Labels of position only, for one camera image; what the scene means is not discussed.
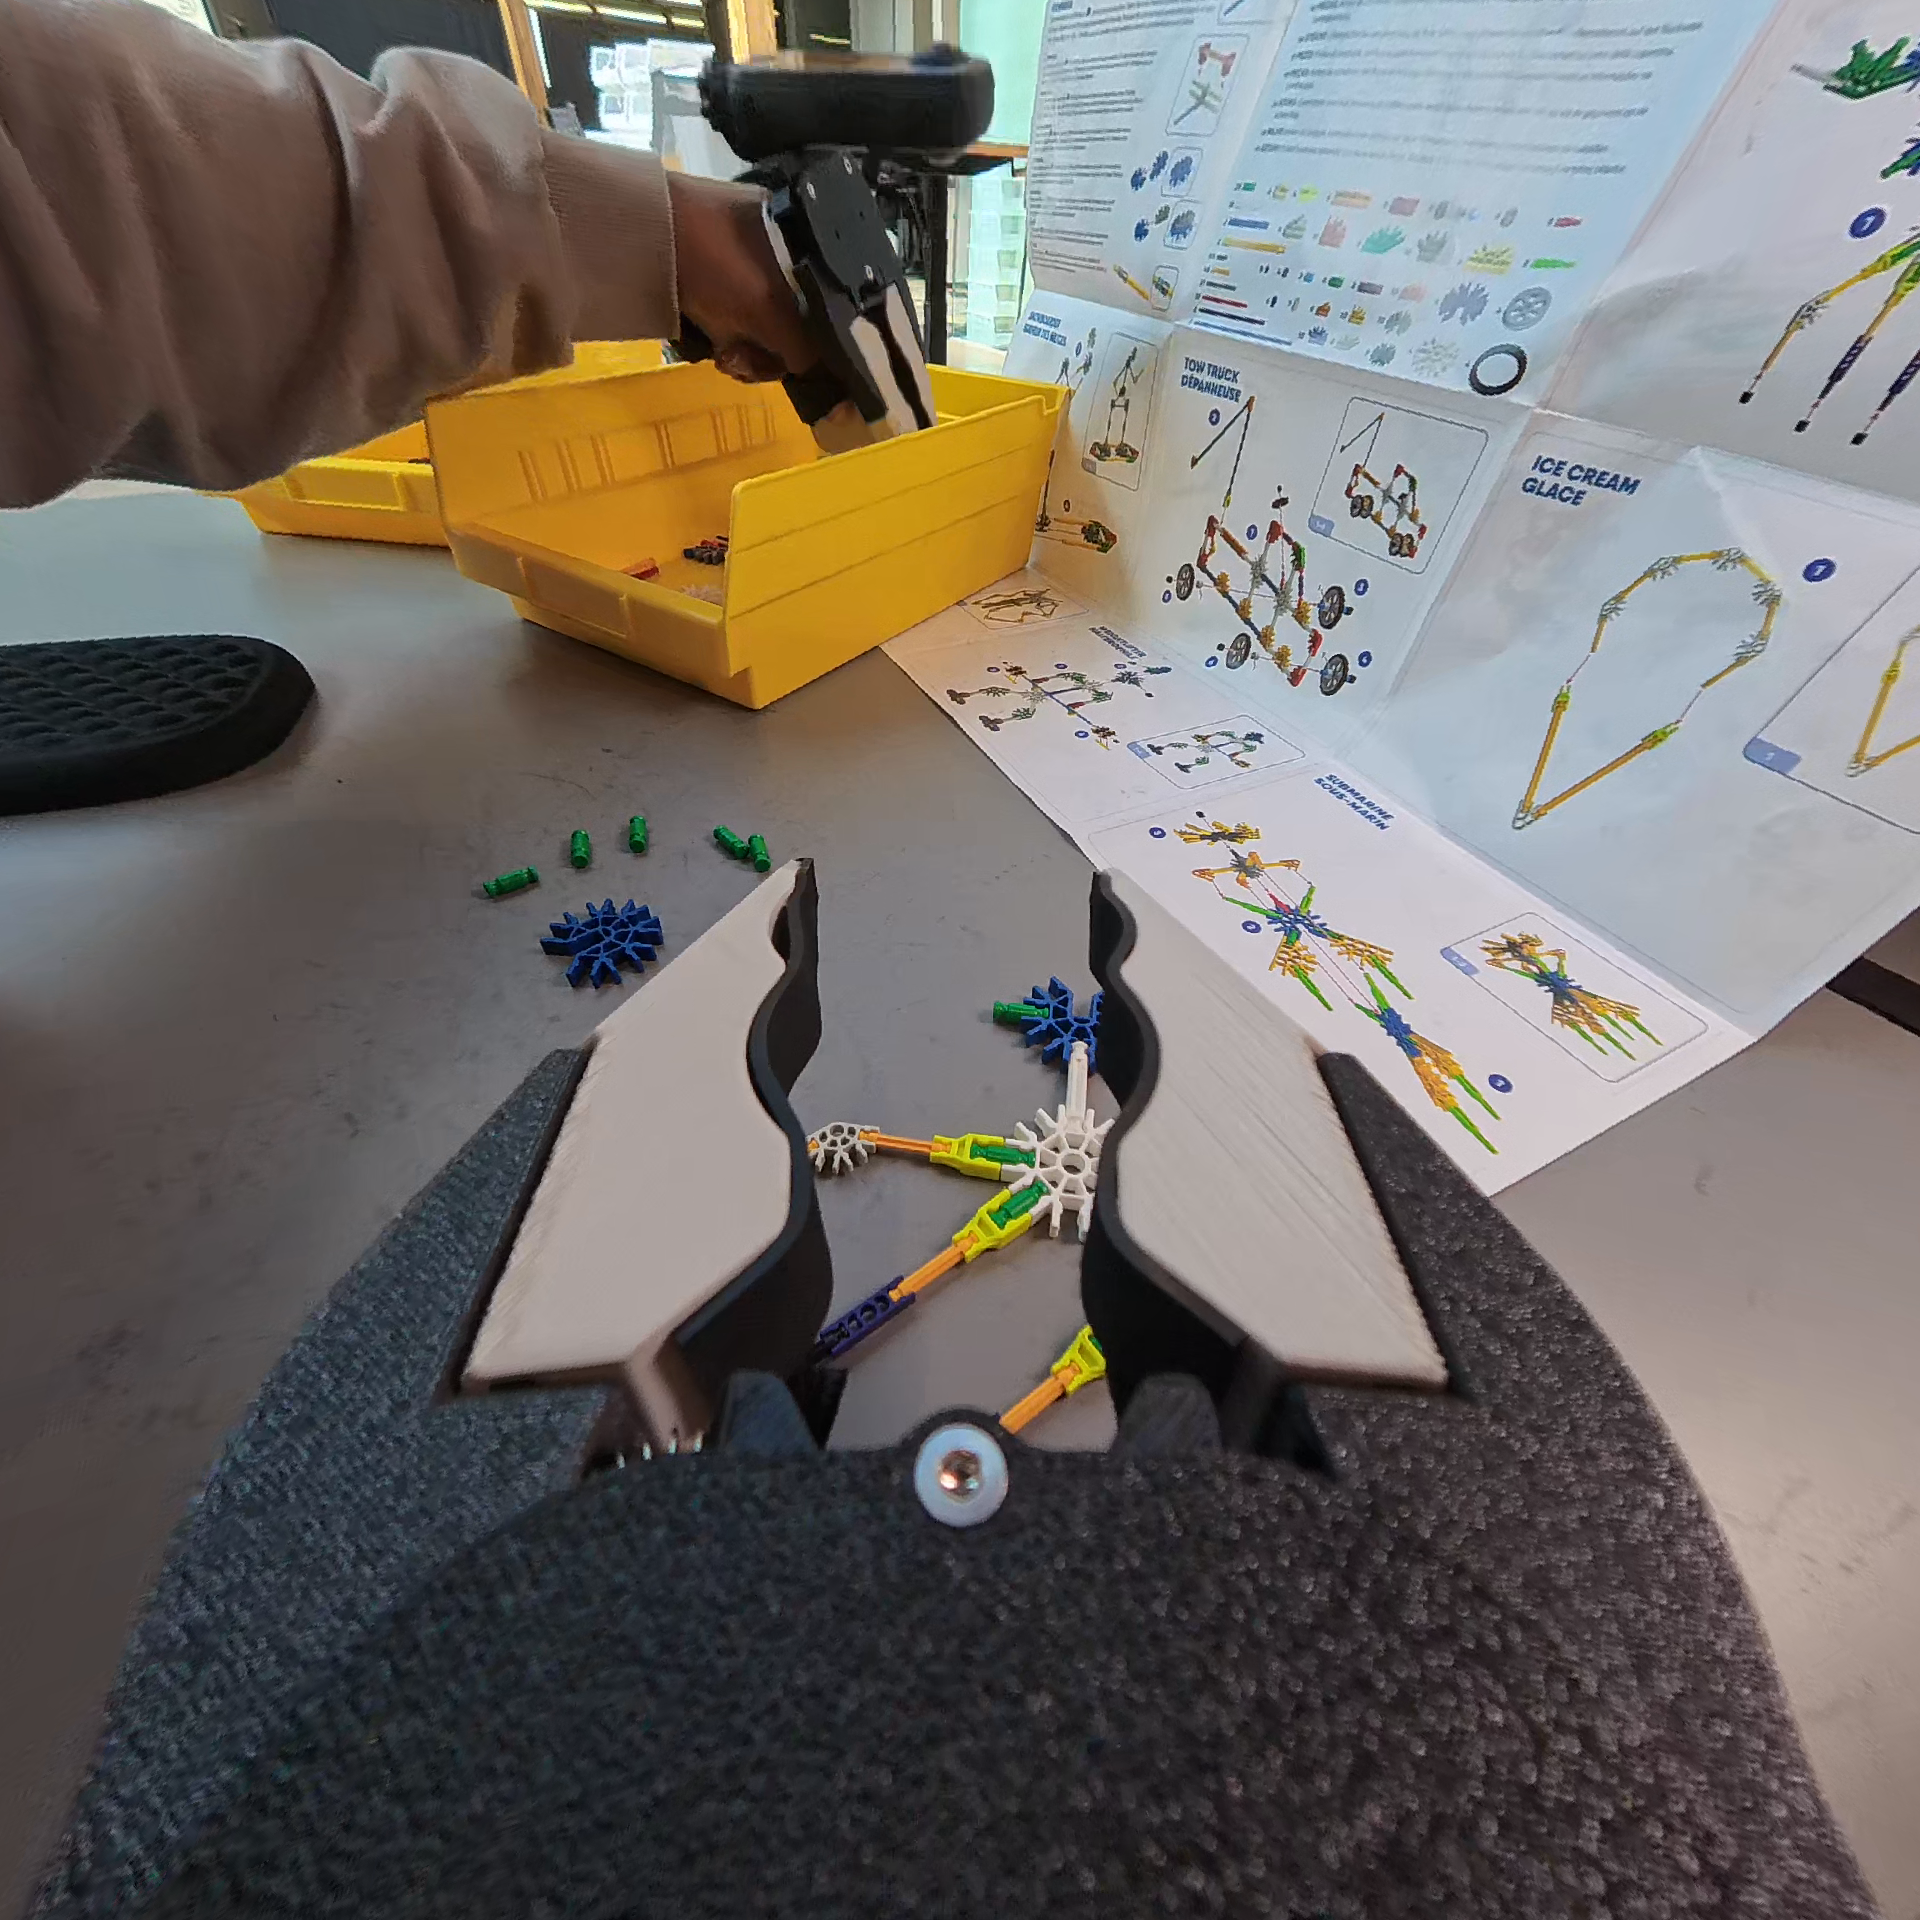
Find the multicoloured construction toy model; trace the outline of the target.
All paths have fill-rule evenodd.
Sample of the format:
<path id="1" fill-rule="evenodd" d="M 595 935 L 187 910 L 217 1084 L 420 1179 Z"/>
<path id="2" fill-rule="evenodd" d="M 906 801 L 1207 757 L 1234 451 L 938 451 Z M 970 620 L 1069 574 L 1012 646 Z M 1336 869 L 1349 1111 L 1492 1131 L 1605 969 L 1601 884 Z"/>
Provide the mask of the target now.
<path id="1" fill-rule="evenodd" d="M 950 1243 L 920 1268 L 877 1286 L 841 1315 L 825 1322 L 811 1347 L 816 1373 L 841 1365 L 868 1337 L 906 1315 L 920 1294 L 951 1269 L 1006 1253 L 1026 1234 L 1046 1223 L 1061 1235 L 1063 1221 L 1090 1235 L 1090 1211 L 1099 1187 L 1103 1143 L 1115 1122 L 1090 1111 L 1090 1044 L 1069 1048 L 1069 1093 L 1055 1111 L 1038 1111 L 1008 1136 L 961 1131 L 961 1136 L 891 1136 L 860 1122 L 828 1122 L 805 1136 L 811 1166 L 841 1179 L 871 1157 L 920 1159 L 980 1182 L 993 1195 L 950 1235 Z"/>

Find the white instruction sheet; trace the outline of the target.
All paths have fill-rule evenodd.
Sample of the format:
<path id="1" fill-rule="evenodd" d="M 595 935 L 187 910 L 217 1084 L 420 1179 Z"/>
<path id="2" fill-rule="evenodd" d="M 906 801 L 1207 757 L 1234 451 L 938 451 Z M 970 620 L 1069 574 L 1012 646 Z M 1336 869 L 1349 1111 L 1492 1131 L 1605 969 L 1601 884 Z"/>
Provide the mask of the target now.
<path id="1" fill-rule="evenodd" d="M 1917 3 L 1053 3 L 891 655 L 1481 1191 L 1917 910 Z"/>

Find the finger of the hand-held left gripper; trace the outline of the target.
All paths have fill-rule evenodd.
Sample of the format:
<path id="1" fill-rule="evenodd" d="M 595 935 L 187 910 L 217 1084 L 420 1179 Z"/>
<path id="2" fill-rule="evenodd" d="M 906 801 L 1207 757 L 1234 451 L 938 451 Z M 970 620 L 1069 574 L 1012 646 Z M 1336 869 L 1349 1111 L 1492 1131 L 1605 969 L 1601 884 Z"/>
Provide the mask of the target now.
<path id="1" fill-rule="evenodd" d="M 883 289 L 883 311 L 877 318 L 877 329 L 883 339 L 883 386 L 887 386 L 887 418 L 893 426 L 938 426 L 938 408 L 929 393 L 929 372 L 927 372 L 927 347 L 916 332 L 910 289 L 902 281 L 891 281 Z"/>
<path id="2" fill-rule="evenodd" d="M 823 382 L 833 403 L 811 418 L 816 449 L 860 449 L 900 437 L 900 307 L 825 311 L 816 321 Z"/>

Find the grey desk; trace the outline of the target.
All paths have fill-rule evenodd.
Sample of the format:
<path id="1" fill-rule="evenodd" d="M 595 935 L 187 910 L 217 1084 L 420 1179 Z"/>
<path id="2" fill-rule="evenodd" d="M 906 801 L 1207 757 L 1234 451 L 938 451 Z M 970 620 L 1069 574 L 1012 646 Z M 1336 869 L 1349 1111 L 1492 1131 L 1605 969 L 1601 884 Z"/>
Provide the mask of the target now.
<path id="1" fill-rule="evenodd" d="M 5 825 L 5 1916 L 263 1371 L 621 1001 L 543 955 L 560 906 L 636 899 L 682 944 L 751 884 L 711 825 L 813 857 L 799 1111 L 902 1131 L 1053 1103 L 989 1001 L 1088 979 L 1083 851 L 887 655 L 736 710 L 522 627 L 438 547 L 263 541 L 191 490 L 5 519 L 5 642 L 141 633 L 269 636 L 317 699 L 244 775 Z M 519 864 L 534 892 L 477 892 Z M 1917 1035 L 1821 990 L 1501 1195 L 1714 1499 L 1888 1916 L 1917 1916 L 1913 1157 Z"/>

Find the blue snowflake connector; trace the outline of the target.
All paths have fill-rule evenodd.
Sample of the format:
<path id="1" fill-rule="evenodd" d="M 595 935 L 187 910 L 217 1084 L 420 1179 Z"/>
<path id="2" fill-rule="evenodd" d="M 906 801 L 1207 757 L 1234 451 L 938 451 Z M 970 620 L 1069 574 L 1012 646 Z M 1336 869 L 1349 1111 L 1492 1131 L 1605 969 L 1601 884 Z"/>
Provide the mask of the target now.
<path id="1" fill-rule="evenodd" d="M 1040 1065 L 1069 1067 L 1071 1048 L 1088 1048 L 1088 1071 L 1099 1071 L 1099 1024 L 1103 1024 L 1103 990 L 1076 998 L 1063 979 L 1048 979 L 1033 985 L 1019 1001 L 999 1001 L 1003 1012 L 1012 1012 L 1021 1044 L 1038 1048 Z"/>
<path id="2" fill-rule="evenodd" d="M 617 985 L 626 976 L 642 976 L 660 961 L 664 928 L 660 917 L 642 903 L 586 903 L 581 915 L 548 920 L 543 952 L 563 961 L 563 981 Z"/>

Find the pile of toy pieces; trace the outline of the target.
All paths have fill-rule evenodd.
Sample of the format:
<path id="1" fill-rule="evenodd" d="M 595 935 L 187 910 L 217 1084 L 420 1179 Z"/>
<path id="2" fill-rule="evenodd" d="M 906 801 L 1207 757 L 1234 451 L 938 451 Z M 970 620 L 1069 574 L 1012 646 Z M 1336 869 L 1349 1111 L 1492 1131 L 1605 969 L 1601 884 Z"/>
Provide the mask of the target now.
<path id="1" fill-rule="evenodd" d="M 724 601 L 724 579 L 729 579 L 729 537 L 703 537 L 682 546 L 678 556 L 655 559 L 642 556 L 621 567 L 626 579 L 636 579 L 645 586 L 674 591 L 692 601 L 703 605 L 720 605 Z"/>

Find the yellow plastic bin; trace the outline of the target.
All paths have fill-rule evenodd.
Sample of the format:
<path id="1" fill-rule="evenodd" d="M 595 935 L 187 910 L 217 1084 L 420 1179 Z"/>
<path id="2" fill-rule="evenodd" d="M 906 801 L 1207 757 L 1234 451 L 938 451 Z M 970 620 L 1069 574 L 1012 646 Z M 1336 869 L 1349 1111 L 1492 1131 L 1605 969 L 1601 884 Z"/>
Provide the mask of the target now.
<path id="1" fill-rule="evenodd" d="M 711 364 L 509 379 L 422 416 L 466 579 L 553 633 L 772 706 L 1019 571 L 1063 386 L 933 368 L 938 426 L 823 451 Z M 729 537 L 724 601 L 626 579 Z"/>
<path id="2" fill-rule="evenodd" d="M 217 498 L 269 537 L 450 547 L 422 418 Z"/>

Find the wooden table with black legs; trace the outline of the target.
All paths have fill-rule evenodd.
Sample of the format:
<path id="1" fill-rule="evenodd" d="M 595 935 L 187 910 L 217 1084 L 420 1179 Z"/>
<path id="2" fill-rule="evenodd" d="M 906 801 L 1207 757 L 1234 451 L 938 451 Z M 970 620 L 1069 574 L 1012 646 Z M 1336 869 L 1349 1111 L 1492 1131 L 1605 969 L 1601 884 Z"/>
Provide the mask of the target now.
<path id="1" fill-rule="evenodd" d="M 929 364 L 1003 372 L 1029 289 L 1026 144 L 976 142 L 941 166 L 883 158 L 877 193 Z"/>

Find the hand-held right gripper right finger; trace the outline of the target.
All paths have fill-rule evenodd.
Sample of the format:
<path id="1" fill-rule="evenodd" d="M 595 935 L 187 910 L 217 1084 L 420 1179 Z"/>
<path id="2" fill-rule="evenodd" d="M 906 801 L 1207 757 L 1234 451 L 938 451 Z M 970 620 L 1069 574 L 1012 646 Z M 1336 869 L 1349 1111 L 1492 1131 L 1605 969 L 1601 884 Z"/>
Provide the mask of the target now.
<path id="1" fill-rule="evenodd" d="M 1099 1153 L 1083 1310 L 1120 1428 L 1186 1378 L 1234 1451 L 1319 1451 L 1304 1386 L 1447 1390 L 1319 1048 L 1120 870 L 1090 880 Z"/>

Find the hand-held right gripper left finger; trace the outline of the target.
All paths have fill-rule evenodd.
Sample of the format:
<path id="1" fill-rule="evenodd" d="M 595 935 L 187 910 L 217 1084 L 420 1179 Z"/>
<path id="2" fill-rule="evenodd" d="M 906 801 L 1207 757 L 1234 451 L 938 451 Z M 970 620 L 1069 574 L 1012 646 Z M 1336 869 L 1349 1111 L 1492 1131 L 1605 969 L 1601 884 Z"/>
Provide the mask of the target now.
<path id="1" fill-rule="evenodd" d="M 586 1035 L 466 1392 L 610 1381 L 645 1445 L 686 1445 L 733 1373 L 805 1365 L 833 1294 L 792 1106 L 823 1040 L 816 903 L 813 860 L 788 860 Z"/>

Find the person's left hand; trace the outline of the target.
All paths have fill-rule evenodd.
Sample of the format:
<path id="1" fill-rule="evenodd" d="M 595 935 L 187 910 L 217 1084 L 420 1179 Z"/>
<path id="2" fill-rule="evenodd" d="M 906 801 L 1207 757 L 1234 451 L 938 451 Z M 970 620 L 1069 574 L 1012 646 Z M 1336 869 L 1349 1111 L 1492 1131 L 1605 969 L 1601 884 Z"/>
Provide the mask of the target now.
<path id="1" fill-rule="evenodd" d="M 816 368 L 816 347 L 763 220 L 763 188 L 667 174 L 682 343 L 708 339 L 733 379 L 782 379 Z"/>

